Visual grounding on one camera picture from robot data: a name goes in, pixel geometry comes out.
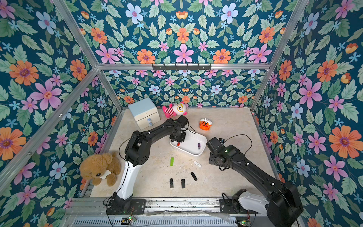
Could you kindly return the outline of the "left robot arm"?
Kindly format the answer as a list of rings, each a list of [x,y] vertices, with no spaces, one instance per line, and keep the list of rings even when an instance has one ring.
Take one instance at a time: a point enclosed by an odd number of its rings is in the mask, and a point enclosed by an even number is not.
[[[107,206],[122,213],[131,210],[134,184],[142,165],[149,159],[151,146],[166,136],[169,136],[172,141],[183,142],[186,132],[182,129],[188,123],[188,119],[182,115],[176,120],[168,119],[162,125],[149,131],[135,131],[131,135],[123,157],[125,168],[120,185],[113,193]]]

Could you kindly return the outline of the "black usb drive white stripe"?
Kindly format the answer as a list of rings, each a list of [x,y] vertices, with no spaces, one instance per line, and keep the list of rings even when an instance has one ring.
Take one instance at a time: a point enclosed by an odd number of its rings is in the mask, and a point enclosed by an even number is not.
[[[196,175],[194,174],[194,172],[191,172],[191,176],[193,177],[194,181],[197,181],[198,178],[196,177]]]

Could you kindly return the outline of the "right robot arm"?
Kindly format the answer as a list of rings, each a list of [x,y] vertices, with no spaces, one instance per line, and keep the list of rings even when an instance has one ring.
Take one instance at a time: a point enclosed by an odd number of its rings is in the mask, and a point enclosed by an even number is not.
[[[210,150],[209,163],[222,169],[231,169],[252,183],[262,194],[252,194],[245,189],[233,198],[244,209],[264,214],[276,227],[290,227],[303,213],[303,205],[297,187],[291,182],[273,178],[252,163],[238,148],[225,146],[216,137],[206,145]]]

